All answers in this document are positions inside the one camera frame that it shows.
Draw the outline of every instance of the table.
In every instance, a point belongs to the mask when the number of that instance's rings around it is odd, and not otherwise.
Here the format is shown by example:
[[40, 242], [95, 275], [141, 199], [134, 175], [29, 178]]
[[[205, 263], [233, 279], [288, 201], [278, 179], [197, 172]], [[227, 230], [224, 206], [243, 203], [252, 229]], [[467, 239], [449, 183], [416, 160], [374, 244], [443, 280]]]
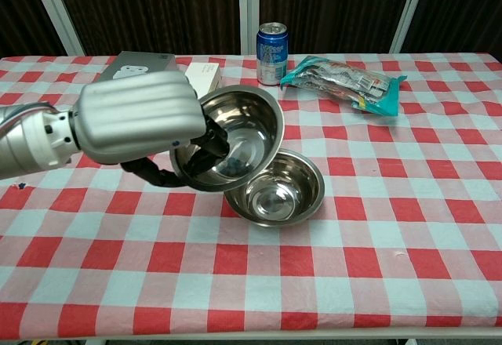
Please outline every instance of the table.
[[[83, 155], [0, 181], [0, 339], [501, 327], [502, 64], [327, 56], [408, 79], [396, 118], [263, 87], [284, 110], [282, 146], [326, 183], [301, 225], [255, 227], [221, 193], [153, 187]], [[0, 60], [0, 104], [68, 109], [112, 59]], [[258, 85], [252, 56], [176, 61], [218, 62], [224, 85]]]

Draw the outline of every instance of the cable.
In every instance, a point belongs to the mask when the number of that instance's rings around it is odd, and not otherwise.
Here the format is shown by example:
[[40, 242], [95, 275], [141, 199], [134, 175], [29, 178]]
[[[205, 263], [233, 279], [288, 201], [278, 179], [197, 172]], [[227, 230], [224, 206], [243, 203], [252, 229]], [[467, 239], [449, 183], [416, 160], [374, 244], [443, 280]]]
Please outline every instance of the cable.
[[3, 121], [0, 123], [0, 137], [5, 135], [10, 128], [23, 116], [31, 114], [32, 112], [49, 110], [49, 112], [57, 113], [59, 112], [50, 103], [37, 102], [24, 104], [18, 107], [16, 110], [8, 114]]

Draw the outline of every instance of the soda can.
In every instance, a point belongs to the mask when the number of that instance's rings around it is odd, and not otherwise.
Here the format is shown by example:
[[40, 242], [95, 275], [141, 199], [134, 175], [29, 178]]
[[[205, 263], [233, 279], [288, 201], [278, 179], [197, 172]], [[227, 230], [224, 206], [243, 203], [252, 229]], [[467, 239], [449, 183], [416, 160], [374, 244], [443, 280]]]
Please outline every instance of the soda can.
[[286, 75], [288, 29], [279, 22], [261, 24], [256, 35], [256, 78], [264, 85], [278, 85]]

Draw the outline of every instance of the snack bag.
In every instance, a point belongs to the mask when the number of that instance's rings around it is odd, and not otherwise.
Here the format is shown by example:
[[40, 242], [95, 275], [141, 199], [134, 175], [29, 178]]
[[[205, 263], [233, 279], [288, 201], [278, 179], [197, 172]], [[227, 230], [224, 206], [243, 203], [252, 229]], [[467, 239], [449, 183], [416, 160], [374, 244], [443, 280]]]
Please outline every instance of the snack bag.
[[307, 56], [281, 80], [284, 85], [316, 89], [343, 100], [351, 100], [352, 107], [374, 114], [398, 114], [399, 82], [406, 76], [391, 78], [376, 72], [329, 60]]

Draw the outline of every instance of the bowl rim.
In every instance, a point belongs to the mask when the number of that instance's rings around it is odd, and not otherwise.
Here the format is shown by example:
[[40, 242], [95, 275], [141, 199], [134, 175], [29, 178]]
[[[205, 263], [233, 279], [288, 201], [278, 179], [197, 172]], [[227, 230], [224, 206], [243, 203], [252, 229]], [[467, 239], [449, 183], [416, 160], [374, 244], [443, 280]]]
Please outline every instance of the bowl rim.
[[173, 170], [176, 175], [180, 178], [180, 180], [185, 183], [187, 186], [194, 188], [195, 190], [204, 191], [204, 192], [223, 192], [230, 191], [237, 187], [243, 186], [248, 183], [250, 180], [255, 178], [258, 174], [262, 172], [270, 163], [274, 160], [275, 155], [277, 154], [279, 148], [281, 147], [282, 139], [284, 137], [284, 114], [282, 113], [281, 106], [279, 102], [266, 90], [262, 88], [258, 88], [256, 86], [250, 85], [229, 85], [224, 86], [223, 88], [219, 88], [214, 90], [211, 93], [206, 94], [200, 99], [201, 106], [208, 103], [210, 100], [217, 98], [223, 94], [228, 94], [232, 92], [244, 92], [244, 93], [252, 93], [259, 96], [263, 99], [274, 112], [275, 118], [277, 119], [277, 133], [274, 143], [271, 146], [270, 153], [260, 164], [254, 169], [253, 172], [249, 172], [243, 177], [234, 180], [230, 183], [225, 184], [207, 184], [198, 182], [197, 180], [193, 180], [189, 176], [187, 176], [182, 168], [179, 166], [176, 160], [176, 149], [169, 153], [169, 157], [171, 160], [171, 165], [173, 166]]
[[277, 158], [279, 155], [288, 155], [290, 157], [294, 157], [297, 161], [305, 164], [308, 168], [310, 168], [314, 172], [314, 176], [317, 180], [317, 185], [318, 185], [318, 194], [313, 201], [312, 205], [305, 211], [300, 213], [298, 216], [295, 216], [295, 220], [291, 222], [287, 221], [270, 221], [270, 220], [263, 220], [265, 221], [264, 223], [262, 222], [256, 222], [255, 220], [249, 218], [246, 215], [246, 212], [241, 210], [240, 207], [233, 205], [233, 201], [229, 200], [229, 196], [232, 191], [234, 190], [228, 190], [224, 192], [225, 200], [227, 200], [227, 203], [232, 207], [234, 211], [236, 211], [237, 214], [239, 214], [242, 218], [245, 218], [246, 220], [251, 221], [252, 223], [262, 226], [262, 227], [288, 227], [292, 225], [296, 225], [298, 223], [304, 222], [308, 217], [312, 216], [315, 212], [318, 211], [318, 209], [321, 207], [322, 201], [324, 200], [324, 194], [325, 194], [325, 184], [324, 184], [324, 178], [322, 177], [322, 173], [319, 170], [319, 168], [312, 162], [309, 158], [305, 157], [304, 155], [297, 153], [295, 151], [291, 151], [289, 149], [284, 149], [280, 148], [276, 155], [274, 156], [274, 159]]

